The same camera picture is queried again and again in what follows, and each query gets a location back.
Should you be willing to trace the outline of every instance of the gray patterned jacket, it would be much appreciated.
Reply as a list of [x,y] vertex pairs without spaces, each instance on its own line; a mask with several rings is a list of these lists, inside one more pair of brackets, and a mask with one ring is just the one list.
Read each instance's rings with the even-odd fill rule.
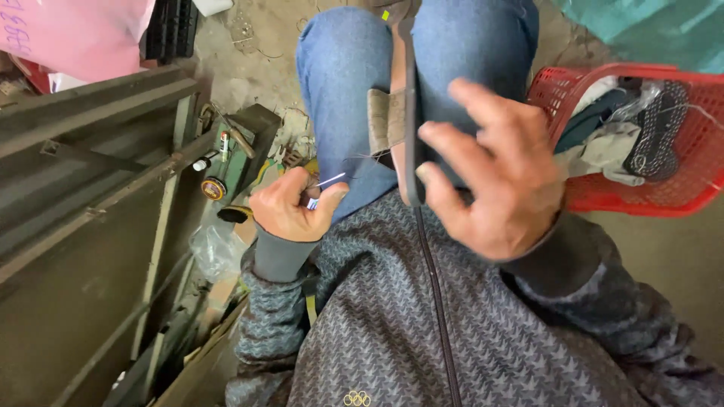
[[260,232],[228,406],[724,406],[693,332],[572,214],[494,265],[393,190],[319,243],[311,329],[298,270],[316,243]]

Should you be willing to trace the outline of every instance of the jeans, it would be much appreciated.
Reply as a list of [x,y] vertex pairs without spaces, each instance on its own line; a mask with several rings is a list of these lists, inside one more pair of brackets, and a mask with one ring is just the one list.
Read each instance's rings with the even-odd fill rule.
[[[457,77],[522,101],[538,44],[532,0],[424,0],[412,31],[424,120],[451,122],[474,135],[479,126],[447,94]],[[367,90],[390,91],[392,34],[357,7],[317,14],[299,37],[297,74],[313,121],[320,180],[342,172],[350,192],[332,223],[397,185],[395,172],[369,158]],[[458,187],[464,183],[435,159]]]

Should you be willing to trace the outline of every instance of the concrete floor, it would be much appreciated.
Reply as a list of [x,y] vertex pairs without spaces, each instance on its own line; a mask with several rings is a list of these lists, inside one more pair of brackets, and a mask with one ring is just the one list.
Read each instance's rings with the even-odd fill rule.
[[[261,103],[282,117],[304,110],[294,51],[304,24],[318,8],[360,0],[237,0],[228,12],[203,19],[195,43],[195,76],[209,84],[211,98],[226,112]],[[547,65],[599,65],[610,61],[606,46],[561,15],[549,0],[539,6],[541,31],[533,74]],[[311,135],[304,121],[286,120],[282,138]],[[620,246],[635,278],[671,299],[682,320],[699,333],[697,353],[724,365],[724,199],[685,219],[649,219],[591,214]]]

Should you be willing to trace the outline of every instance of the right hand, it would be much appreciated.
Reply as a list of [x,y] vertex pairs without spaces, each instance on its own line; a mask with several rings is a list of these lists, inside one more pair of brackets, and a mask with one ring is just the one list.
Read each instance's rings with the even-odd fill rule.
[[521,256],[551,228],[563,177],[548,147],[541,109],[456,79],[450,95],[484,130],[476,138],[450,123],[427,122],[420,138],[460,175],[475,201],[466,206],[434,163],[418,170],[427,204],[451,237],[490,260]]
[[300,206],[302,193],[316,182],[302,167],[292,168],[249,198],[254,220],[265,231],[292,242],[316,242],[329,230],[332,214],[350,190],[346,182],[327,187],[316,209]]

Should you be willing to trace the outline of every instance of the pink paper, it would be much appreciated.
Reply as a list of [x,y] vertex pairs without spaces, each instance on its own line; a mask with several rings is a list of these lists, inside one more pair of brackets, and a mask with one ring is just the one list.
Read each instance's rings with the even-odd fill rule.
[[85,82],[138,72],[155,0],[0,0],[0,49]]

